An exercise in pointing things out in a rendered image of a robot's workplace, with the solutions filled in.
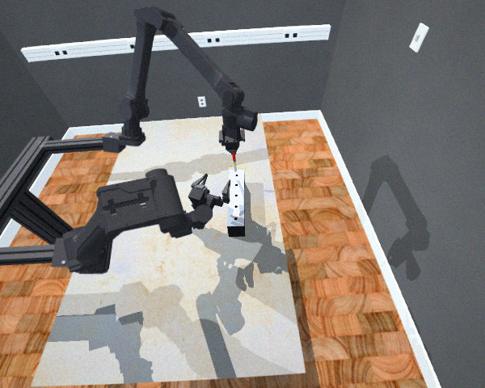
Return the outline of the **white block with holes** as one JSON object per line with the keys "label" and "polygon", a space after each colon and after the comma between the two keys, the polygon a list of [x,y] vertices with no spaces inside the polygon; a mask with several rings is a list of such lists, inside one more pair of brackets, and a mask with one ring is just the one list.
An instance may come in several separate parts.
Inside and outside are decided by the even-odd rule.
{"label": "white block with holes", "polygon": [[244,170],[230,171],[230,203],[227,213],[229,237],[245,237],[245,177]]}

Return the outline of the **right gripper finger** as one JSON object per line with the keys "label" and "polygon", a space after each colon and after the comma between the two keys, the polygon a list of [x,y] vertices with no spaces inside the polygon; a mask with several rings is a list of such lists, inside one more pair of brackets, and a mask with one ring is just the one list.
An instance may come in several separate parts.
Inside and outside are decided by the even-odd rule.
{"label": "right gripper finger", "polygon": [[227,182],[226,186],[224,187],[223,191],[221,192],[223,196],[227,196],[230,201],[230,179]]}
{"label": "right gripper finger", "polygon": [[203,180],[203,182],[201,183],[202,185],[205,185],[205,182],[206,182],[206,179],[208,177],[208,174],[206,173],[204,176],[202,176],[200,179],[198,179],[197,181],[193,182],[192,184],[193,185],[197,185],[197,184],[200,184]]}

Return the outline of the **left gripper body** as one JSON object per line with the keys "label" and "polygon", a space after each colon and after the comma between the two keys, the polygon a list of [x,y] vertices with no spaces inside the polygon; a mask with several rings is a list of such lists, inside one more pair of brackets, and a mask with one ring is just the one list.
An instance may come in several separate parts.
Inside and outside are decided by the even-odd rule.
{"label": "left gripper body", "polygon": [[[226,127],[225,125],[223,125],[226,129],[230,129],[229,127]],[[232,127],[232,129],[236,128],[236,126]],[[240,137],[241,137],[241,140],[240,141],[244,141],[245,142],[245,130],[244,129],[240,129]],[[238,146],[240,145],[240,141],[238,141]],[[223,141],[223,136],[222,136],[222,130],[219,131],[219,143],[221,143],[222,146],[226,146],[225,145],[225,142]]]}

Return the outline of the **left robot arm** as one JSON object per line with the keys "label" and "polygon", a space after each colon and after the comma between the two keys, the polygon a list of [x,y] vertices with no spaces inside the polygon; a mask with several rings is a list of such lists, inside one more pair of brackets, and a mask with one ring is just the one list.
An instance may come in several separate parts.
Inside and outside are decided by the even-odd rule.
{"label": "left robot arm", "polygon": [[[119,106],[120,115],[124,118],[119,140],[139,142],[145,136],[139,120],[146,118],[150,113],[146,98],[146,81],[154,35],[158,29],[198,69],[223,101],[223,125],[230,128],[226,129],[222,125],[223,141],[227,152],[235,153],[238,141],[241,140],[240,129],[253,132],[258,121],[257,111],[241,106],[244,100],[243,90],[187,34],[183,25],[175,20],[171,12],[156,6],[148,6],[135,9],[134,16],[137,17],[137,32],[129,89]],[[236,125],[237,127],[232,129]]]}

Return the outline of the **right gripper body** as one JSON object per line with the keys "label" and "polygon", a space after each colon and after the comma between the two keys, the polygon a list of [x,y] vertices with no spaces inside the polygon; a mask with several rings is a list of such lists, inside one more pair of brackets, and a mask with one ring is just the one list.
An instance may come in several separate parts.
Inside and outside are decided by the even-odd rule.
{"label": "right gripper body", "polygon": [[[196,185],[193,185],[193,184],[192,184],[192,186],[191,186],[191,187],[192,187],[192,188],[194,188],[195,186],[196,186]],[[229,202],[229,199],[228,199],[228,197],[227,197],[227,196],[223,196],[223,197],[221,198],[220,196],[214,196],[214,195],[211,195],[211,194],[209,194],[209,193],[210,193],[210,191],[207,189],[207,196],[214,197],[214,199],[215,199],[215,201],[216,201],[216,204],[215,204],[216,206],[220,206],[220,207],[222,207],[222,206],[223,206],[223,203],[227,203],[227,204],[229,204],[229,203],[230,203],[230,202]]]}

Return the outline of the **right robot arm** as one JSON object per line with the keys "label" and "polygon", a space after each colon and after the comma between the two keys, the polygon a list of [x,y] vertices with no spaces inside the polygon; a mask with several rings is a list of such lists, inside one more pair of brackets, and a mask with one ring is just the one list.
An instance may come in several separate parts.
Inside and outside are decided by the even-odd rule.
{"label": "right robot arm", "polygon": [[188,195],[194,210],[187,213],[174,176],[163,168],[148,171],[143,179],[99,187],[96,195],[97,209],[88,223],[62,235],[70,272],[104,272],[108,245],[123,231],[159,225],[162,233],[181,238],[192,227],[203,230],[216,204],[207,187],[197,184]]}

